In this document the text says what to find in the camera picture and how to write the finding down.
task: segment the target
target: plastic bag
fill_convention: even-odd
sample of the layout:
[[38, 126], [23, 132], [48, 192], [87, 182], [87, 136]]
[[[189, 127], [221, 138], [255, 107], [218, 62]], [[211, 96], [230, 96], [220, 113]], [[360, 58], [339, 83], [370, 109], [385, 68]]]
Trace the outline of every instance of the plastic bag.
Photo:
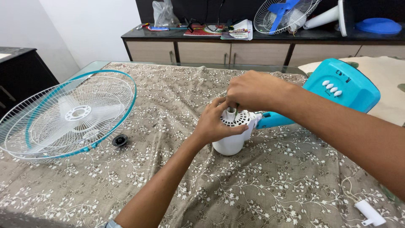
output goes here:
[[177, 27], [179, 19], [173, 13], [173, 5], [170, 0], [163, 2], [152, 2], [153, 18], [155, 19], [154, 27]]

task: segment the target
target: blue lid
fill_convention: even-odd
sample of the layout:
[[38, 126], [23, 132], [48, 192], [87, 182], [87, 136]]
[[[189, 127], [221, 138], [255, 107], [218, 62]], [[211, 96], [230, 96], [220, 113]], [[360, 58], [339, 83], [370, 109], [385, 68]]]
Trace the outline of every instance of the blue lid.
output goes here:
[[402, 30], [402, 26], [387, 18], [369, 18], [356, 23], [356, 28], [365, 32], [378, 34], [396, 34]]

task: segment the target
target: white wall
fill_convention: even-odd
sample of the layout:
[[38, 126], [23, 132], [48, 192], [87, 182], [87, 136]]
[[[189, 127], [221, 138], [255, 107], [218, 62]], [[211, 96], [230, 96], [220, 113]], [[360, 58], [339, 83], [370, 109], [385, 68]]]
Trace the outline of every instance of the white wall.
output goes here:
[[135, 0], [40, 2], [80, 68], [97, 60], [129, 61], [121, 35], [141, 23]]
[[0, 0], [0, 46], [38, 49], [59, 82], [79, 70], [39, 0]]

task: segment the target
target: hand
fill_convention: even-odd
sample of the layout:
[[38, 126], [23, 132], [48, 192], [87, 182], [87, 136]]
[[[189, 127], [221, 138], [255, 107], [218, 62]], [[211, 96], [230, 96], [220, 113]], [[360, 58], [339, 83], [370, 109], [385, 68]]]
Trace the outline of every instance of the hand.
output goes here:
[[220, 119], [222, 112], [228, 107], [225, 97], [215, 98], [202, 112], [193, 135], [198, 136], [205, 144], [216, 142], [228, 136], [240, 135], [249, 127], [240, 125], [228, 127]]
[[291, 86], [295, 85], [270, 74], [248, 71], [230, 80], [226, 103], [233, 108], [238, 103], [238, 110], [250, 112], [277, 111]]

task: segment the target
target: brown tablecloth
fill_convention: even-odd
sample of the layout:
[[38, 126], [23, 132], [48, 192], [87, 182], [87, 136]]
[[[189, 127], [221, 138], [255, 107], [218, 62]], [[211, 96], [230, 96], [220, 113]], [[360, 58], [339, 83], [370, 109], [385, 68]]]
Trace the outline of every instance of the brown tablecloth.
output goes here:
[[[114, 218], [166, 163], [229, 80], [243, 73], [205, 67], [110, 63], [138, 88], [122, 133], [129, 143], [103, 142], [51, 164], [0, 152], [0, 226], [98, 227]], [[302, 75], [272, 73], [302, 85]], [[195, 157], [162, 227], [360, 227], [353, 207], [366, 199], [387, 223], [403, 227], [405, 206], [334, 148], [297, 124], [253, 130], [244, 149], [223, 156], [212, 145]]]

